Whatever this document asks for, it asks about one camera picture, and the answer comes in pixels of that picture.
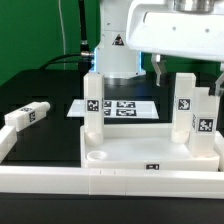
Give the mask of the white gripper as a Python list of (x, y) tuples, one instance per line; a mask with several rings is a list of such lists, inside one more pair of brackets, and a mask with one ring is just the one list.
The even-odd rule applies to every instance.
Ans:
[(152, 53), (156, 85), (166, 84), (166, 56), (224, 62), (224, 0), (209, 13), (177, 11), (174, 0), (134, 0), (128, 12), (130, 49)]

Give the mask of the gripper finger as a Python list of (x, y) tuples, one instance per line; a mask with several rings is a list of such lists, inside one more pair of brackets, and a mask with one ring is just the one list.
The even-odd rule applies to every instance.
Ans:
[(208, 94), (221, 97), (224, 94), (224, 63), (220, 64), (221, 75), (210, 85)]

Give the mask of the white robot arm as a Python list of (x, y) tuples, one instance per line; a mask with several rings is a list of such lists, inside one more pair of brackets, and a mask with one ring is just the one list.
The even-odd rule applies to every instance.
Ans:
[(99, 0), (100, 42), (93, 70), (108, 82), (145, 74), (150, 53), (156, 84), (167, 82), (167, 56), (215, 61), (222, 74), (209, 93), (224, 94), (224, 0)]

